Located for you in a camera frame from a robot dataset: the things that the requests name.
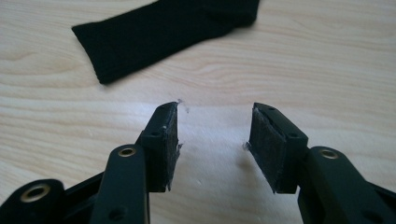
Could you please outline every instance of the wooden table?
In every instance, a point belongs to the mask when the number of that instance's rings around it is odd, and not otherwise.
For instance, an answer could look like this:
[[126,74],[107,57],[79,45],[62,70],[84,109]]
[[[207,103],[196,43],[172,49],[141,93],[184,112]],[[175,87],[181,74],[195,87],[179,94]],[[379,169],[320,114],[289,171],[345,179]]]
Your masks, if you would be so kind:
[[302,223],[297,196],[274,195],[243,150],[254,102],[396,191],[394,0],[261,1],[253,26],[100,85],[71,26],[148,3],[0,2],[0,203],[33,180],[100,173],[171,101],[183,147],[151,223]]

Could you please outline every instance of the light wooden surface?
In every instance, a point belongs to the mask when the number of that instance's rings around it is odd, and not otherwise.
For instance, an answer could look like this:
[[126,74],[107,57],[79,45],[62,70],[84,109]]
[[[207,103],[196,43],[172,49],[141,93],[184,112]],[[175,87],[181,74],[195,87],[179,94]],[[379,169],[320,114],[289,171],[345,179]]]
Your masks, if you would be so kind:
[[71,26],[147,3],[0,2],[0,203],[36,179],[69,188],[103,171],[177,100],[184,145],[152,223],[302,223],[296,195],[274,195],[242,148],[254,102],[396,191],[394,0],[261,1],[252,27],[101,86]]

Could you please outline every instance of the metal grommet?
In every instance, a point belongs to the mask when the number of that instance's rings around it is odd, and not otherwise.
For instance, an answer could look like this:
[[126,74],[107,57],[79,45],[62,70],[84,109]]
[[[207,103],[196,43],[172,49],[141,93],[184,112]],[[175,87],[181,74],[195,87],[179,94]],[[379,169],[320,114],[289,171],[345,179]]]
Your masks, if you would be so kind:
[[335,160],[338,159],[338,154],[329,149],[323,148],[319,151],[320,155],[326,159]]
[[121,157],[130,157],[136,153],[136,149],[133,147],[123,148],[119,151],[119,156]]
[[23,203],[32,203],[42,199],[50,192],[50,186],[47,184],[37,184],[26,190],[22,196]]

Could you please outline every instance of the black fabric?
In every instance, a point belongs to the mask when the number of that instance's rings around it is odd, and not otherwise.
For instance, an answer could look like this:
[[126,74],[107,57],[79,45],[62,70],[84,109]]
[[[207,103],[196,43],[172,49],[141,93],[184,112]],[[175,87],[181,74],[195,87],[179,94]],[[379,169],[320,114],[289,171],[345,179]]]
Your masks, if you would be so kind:
[[199,41],[256,20],[260,0],[160,0],[74,26],[99,81],[110,83]]

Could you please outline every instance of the wood grain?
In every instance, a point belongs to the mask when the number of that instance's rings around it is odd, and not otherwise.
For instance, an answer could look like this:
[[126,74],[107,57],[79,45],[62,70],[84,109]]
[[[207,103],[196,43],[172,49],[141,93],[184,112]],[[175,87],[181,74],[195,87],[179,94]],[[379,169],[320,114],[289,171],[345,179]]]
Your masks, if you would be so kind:
[[253,26],[101,86],[71,26],[148,3],[0,2],[0,203],[36,179],[69,188],[103,171],[178,99],[183,148],[152,223],[302,223],[296,196],[274,195],[242,149],[254,102],[396,191],[395,1],[261,1]]

